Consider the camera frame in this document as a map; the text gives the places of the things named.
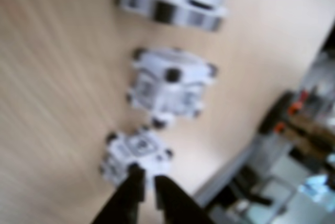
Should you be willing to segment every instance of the black stripe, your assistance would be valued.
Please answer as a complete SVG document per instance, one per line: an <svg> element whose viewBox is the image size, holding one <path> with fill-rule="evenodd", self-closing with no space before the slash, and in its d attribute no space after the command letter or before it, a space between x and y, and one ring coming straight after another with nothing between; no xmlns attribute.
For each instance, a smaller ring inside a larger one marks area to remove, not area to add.
<svg viewBox="0 0 335 224"><path fill-rule="evenodd" d="M213 9L213 7L209 6L209 5L206 5L206 4L203 4L203 3L199 3L197 1L194 1L194 0L188 0L188 2L194 6L197 6L199 8L204 8L204 9Z"/></svg>

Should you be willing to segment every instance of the wood grain surface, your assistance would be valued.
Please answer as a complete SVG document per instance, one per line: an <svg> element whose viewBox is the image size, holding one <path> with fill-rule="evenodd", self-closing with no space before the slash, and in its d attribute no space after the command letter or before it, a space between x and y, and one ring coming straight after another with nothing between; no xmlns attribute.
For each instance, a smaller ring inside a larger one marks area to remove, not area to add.
<svg viewBox="0 0 335 224"><path fill-rule="evenodd" d="M126 103L139 46L184 48L220 68L196 121L159 135L171 177L195 193L294 88L333 23L335 0L226 0L218 33L158 25L111 0L0 0L0 222L90 223L114 188L98 173L111 130L145 114ZM152 193L140 222L157 223Z"/></svg>

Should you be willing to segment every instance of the orange component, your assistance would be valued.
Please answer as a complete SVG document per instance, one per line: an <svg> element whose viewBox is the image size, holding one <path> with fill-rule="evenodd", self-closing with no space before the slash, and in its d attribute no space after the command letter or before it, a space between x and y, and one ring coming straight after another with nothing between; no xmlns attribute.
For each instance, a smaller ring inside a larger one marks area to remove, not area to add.
<svg viewBox="0 0 335 224"><path fill-rule="evenodd" d="M303 102L295 102L293 103L289 108L288 108L288 114L290 116L297 114L302 108L303 108L304 103Z"/></svg>
<svg viewBox="0 0 335 224"><path fill-rule="evenodd" d="M284 123L284 122L279 122L279 123L275 126L275 128L273 129L273 131L274 131L275 133L280 134L280 133L283 133L283 132L284 132L285 128L286 128L285 123Z"/></svg>

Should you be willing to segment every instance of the blurry background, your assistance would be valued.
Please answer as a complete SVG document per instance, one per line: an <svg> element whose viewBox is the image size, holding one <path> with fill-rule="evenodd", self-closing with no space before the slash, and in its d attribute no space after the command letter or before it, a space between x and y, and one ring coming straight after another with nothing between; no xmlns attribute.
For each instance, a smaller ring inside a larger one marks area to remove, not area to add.
<svg viewBox="0 0 335 224"><path fill-rule="evenodd" d="M110 130L143 123L129 108L131 52L187 49L220 68L196 121L160 136L171 178L194 195L296 88L325 41L335 0L226 0L218 33L154 24L111 0L0 0L0 221L89 223L114 188L98 172ZM156 222L152 197L142 223Z"/></svg>

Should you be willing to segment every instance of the wooden table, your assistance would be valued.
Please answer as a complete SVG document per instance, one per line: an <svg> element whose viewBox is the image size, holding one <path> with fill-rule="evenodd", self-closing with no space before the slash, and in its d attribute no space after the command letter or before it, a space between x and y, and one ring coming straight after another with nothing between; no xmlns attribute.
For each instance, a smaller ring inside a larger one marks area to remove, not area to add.
<svg viewBox="0 0 335 224"><path fill-rule="evenodd" d="M226 0L218 33L158 25L111 0L0 0L0 222L89 223L114 191L98 173L110 130L145 115L125 92L139 46L184 48L220 68L196 121L159 133L171 177L195 193L296 87L325 40L335 0ZM155 223L152 194L140 222Z"/></svg>

